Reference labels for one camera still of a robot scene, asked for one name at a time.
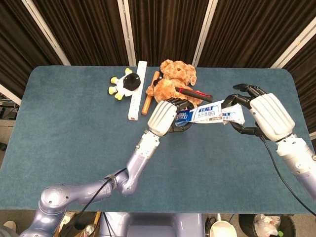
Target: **robot finger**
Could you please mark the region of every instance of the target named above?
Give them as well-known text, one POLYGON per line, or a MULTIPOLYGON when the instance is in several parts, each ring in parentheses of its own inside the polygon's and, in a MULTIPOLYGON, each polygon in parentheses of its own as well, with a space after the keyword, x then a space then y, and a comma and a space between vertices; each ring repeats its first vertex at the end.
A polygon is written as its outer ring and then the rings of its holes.
POLYGON ((240 90, 241 92, 247 92, 253 98, 266 94, 264 90, 255 85, 248 85, 243 83, 234 85, 233 88, 236 90, 240 90))
POLYGON ((268 139, 259 127, 244 127, 236 122, 231 122, 231 125, 241 134, 254 135, 257 137, 263 136, 265 139, 268 139))
POLYGON ((238 104, 241 104, 241 105, 247 107, 248 109, 251 109, 251 106, 250 106, 251 99, 252 98, 249 96, 243 96, 240 94, 229 95, 223 101, 222 108, 226 108, 228 106, 232 106, 232 105, 235 105, 236 103, 238 103, 238 104))
POLYGON ((185 108, 188 108, 189 110, 194 109, 194 105, 188 100, 180 98, 170 98, 167 101, 177 107, 177 112, 185 108))
POLYGON ((186 125, 184 126, 181 126, 181 127, 177 127, 177 126, 170 126, 168 132, 184 132, 186 130, 188 130, 190 127, 191 127, 192 123, 189 122, 187 123, 186 125))

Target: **brown teddy bear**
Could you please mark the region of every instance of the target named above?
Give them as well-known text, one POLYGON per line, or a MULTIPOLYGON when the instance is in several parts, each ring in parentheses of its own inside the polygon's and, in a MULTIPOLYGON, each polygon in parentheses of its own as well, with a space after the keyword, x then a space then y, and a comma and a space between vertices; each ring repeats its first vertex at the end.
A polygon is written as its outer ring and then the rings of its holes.
POLYGON ((171 97, 186 99, 190 101, 194 107, 202 103, 202 100, 181 94, 176 91, 176 87, 192 90, 188 84, 195 84, 196 70, 192 65, 185 64, 182 61, 165 60, 160 70, 163 73, 163 78, 156 85, 151 85, 147 88, 146 93, 153 96, 159 103, 161 100, 167 100, 171 97))

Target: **blue tablecloth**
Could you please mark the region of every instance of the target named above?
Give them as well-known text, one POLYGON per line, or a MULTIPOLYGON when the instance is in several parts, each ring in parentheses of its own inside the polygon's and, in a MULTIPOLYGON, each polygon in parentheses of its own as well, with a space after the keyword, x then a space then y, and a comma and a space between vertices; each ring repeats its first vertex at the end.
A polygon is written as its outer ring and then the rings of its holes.
MULTIPOLYGON (((0 209, 36 209, 42 190, 55 183, 79 185, 124 168, 147 128, 147 116, 127 119, 130 98, 107 94, 110 77, 124 67, 44 66, 33 70, 0 170, 0 209)), ((147 68, 145 91, 154 71, 147 68)), ((294 132, 311 146, 293 78, 281 69, 197 68, 194 89, 214 101, 254 84, 274 93, 296 122, 294 132)), ((254 120, 244 110, 246 126, 254 120)), ((276 155, 281 173, 313 210, 316 203, 276 155)), ((71 210, 81 210, 73 204, 71 210)), ((88 210, 185 213, 306 213, 280 181, 259 138, 230 125, 194 124, 167 134, 148 162, 136 193, 88 210)))

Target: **trash bin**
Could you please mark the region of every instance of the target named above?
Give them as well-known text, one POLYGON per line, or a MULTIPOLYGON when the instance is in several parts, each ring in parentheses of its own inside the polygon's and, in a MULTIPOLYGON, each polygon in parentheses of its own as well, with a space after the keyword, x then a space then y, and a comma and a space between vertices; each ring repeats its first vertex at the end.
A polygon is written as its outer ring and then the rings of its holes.
MULTIPOLYGON (((257 214, 239 215, 239 226, 248 237, 258 237, 254 225, 256 215, 257 214)), ((289 216, 281 216, 281 224, 277 230, 282 231, 284 233, 284 237, 296 237, 295 226, 292 219, 289 216)))

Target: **black cable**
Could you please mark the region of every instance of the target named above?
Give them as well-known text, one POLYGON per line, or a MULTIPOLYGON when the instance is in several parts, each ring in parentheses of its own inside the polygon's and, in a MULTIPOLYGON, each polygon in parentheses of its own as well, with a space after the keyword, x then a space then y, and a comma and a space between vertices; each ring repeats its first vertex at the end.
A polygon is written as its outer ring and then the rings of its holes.
POLYGON ((215 217, 207 218, 205 221, 205 235, 209 236, 209 232, 211 231, 212 225, 216 222, 215 217))
POLYGON ((111 234, 111 230, 110 230, 110 226, 109 226, 109 220, 107 218, 107 215, 105 214, 105 212, 102 212, 103 213, 103 216, 104 216, 104 219, 105 219, 105 222, 107 223, 107 226, 108 226, 108 230, 109 230, 109 234, 110 234, 110 237, 112 237, 112 234, 111 234))
POLYGON ((229 223, 231 222, 231 220, 232 220, 232 218, 234 217, 234 215, 235 215, 235 214, 233 214, 233 215, 231 216, 231 218, 229 219, 229 221, 228 221, 229 223))
MULTIPOLYGON (((117 172, 116 174, 114 174, 115 176, 117 176, 118 174, 122 173, 123 171, 125 171, 126 168, 120 170, 119 172, 117 172)), ((77 216, 74 217, 74 221, 73 223, 68 227, 68 231, 66 232, 65 236, 68 236, 69 232, 71 231, 71 229, 74 227, 74 225, 77 223, 78 219, 80 218, 80 216, 84 213, 84 211, 88 208, 88 206, 93 202, 93 200, 95 199, 95 197, 99 194, 99 192, 101 192, 101 190, 107 185, 107 183, 110 181, 111 179, 107 179, 107 181, 99 188, 99 190, 95 193, 95 195, 93 195, 93 197, 90 199, 90 201, 84 206, 84 208, 79 212, 79 214, 77 216)))
POLYGON ((283 179, 282 175, 280 174, 278 168, 277 168, 277 164, 276 164, 276 161, 270 151, 270 148, 268 147, 268 144, 266 143, 265 139, 263 137, 259 137, 261 139, 261 141, 263 142, 263 144, 265 144, 265 147, 267 148, 268 152, 269 152, 269 155, 271 157, 271 160, 272 160, 272 163, 273 163, 273 166, 275 167, 276 169, 276 172, 278 174, 278 176, 280 177, 280 179, 282 180, 282 182, 284 183, 284 185, 287 187, 287 189, 292 193, 292 195, 296 198, 296 200, 303 206, 306 208, 306 210, 308 210, 311 214, 313 214, 314 216, 316 216, 316 213, 313 212, 312 210, 310 210, 297 196, 296 194, 293 192, 293 190, 290 188, 290 186, 287 184, 287 182, 283 179))

